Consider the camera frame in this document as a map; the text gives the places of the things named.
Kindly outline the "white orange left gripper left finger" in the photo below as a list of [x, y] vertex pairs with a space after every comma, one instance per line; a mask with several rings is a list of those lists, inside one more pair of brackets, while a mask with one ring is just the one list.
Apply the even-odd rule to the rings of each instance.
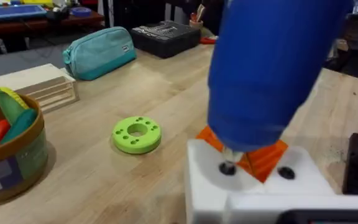
[[223, 144], [205, 127], [187, 144], [188, 223], [275, 223], [295, 208], [320, 208], [335, 193], [306, 149], [274, 145], [244, 154], [227, 174]]

